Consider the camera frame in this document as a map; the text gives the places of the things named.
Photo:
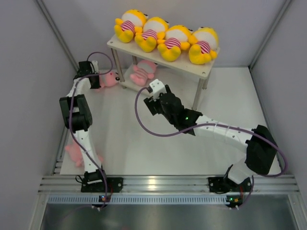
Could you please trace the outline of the pink plush toy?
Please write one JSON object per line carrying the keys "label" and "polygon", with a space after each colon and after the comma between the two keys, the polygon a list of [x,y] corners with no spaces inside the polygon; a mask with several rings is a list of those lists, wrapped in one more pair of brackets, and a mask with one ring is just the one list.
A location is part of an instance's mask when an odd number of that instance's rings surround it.
{"label": "pink plush toy", "polygon": [[76,167],[84,166],[80,146],[75,143],[75,141],[73,141],[72,144],[66,145],[64,149],[69,154],[70,159],[74,162]]}
{"label": "pink plush toy", "polygon": [[144,86],[148,80],[154,78],[157,69],[157,64],[142,60],[138,64],[133,65],[133,72],[130,74],[130,79],[138,86]]}
{"label": "pink plush toy", "polygon": [[99,76],[99,83],[100,83],[100,88],[99,89],[95,89],[95,91],[99,92],[101,91],[103,88],[106,87],[113,87],[116,84],[119,83],[119,76],[117,72],[111,71],[108,74],[105,75],[101,75]]}

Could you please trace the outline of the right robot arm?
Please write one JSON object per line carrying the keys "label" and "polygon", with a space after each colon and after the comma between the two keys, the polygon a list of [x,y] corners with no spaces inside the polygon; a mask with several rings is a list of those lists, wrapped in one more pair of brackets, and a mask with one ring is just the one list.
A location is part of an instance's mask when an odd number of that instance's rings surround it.
{"label": "right robot arm", "polygon": [[168,85],[155,80],[147,91],[152,94],[144,103],[152,115],[163,115],[179,133],[190,134],[228,144],[245,156],[232,164],[220,183],[226,190],[236,190],[254,174],[269,175],[277,150],[276,143],[267,127],[257,125],[243,129],[211,119],[201,112],[187,109]]}

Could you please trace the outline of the yellow plush toy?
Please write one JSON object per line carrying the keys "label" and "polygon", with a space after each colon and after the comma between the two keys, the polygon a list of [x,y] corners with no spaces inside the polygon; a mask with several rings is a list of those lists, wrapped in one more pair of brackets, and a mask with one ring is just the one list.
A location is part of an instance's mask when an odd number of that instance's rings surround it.
{"label": "yellow plush toy", "polygon": [[218,56],[219,37],[211,27],[198,28],[189,38],[189,43],[189,60],[192,64],[206,64]]}
{"label": "yellow plush toy", "polygon": [[173,62],[181,55],[182,50],[190,47],[189,38],[193,30],[184,25],[174,25],[170,27],[163,39],[157,40],[157,49],[161,57],[168,62]]}
{"label": "yellow plush toy", "polygon": [[134,40],[144,52],[152,52],[156,48],[157,41],[164,39],[168,29],[168,21],[152,17],[144,24],[142,32],[136,33]]}
{"label": "yellow plush toy", "polygon": [[141,33],[148,15],[137,9],[126,11],[121,18],[115,19],[114,32],[119,41],[129,43],[136,33]]}

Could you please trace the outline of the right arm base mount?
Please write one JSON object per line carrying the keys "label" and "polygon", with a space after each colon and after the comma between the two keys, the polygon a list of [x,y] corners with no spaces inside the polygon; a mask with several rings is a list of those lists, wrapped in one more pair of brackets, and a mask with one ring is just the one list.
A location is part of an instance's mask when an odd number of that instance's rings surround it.
{"label": "right arm base mount", "polygon": [[242,183],[236,184],[223,176],[208,178],[209,191],[216,194],[226,194],[229,192],[250,192],[252,182],[250,178],[245,179]]}

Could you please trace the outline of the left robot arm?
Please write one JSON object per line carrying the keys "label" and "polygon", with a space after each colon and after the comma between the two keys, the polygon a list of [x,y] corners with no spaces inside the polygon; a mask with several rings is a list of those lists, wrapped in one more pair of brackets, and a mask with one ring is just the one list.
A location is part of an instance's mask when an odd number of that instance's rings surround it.
{"label": "left robot arm", "polygon": [[72,160],[84,166],[84,186],[92,184],[97,191],[108,187],[108,179],[103,174],[102,163],[96,153],[90,126],[93,124],[92,113],[85,93],[90,89],[99,89],[99,68],[97,61],[79,62],[79,70],[73,79],[70,92],[59,100],[65,127],[70,131],[74,144],[69,152],[79,152],[80,159],[73,156]]}

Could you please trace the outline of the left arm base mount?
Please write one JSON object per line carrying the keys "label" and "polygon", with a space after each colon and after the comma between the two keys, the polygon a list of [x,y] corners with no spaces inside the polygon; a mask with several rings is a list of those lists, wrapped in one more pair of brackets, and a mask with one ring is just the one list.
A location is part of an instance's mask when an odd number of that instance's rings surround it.
{"label": "left arm base mount", "polygon": [[123,188],[123,177],[107,177],[105,182],[103,179],[89,181],[88,179],[82,178],[81,180],[81,192],[82,193],[105,193],[106,188],[108,193],[119,193]]}

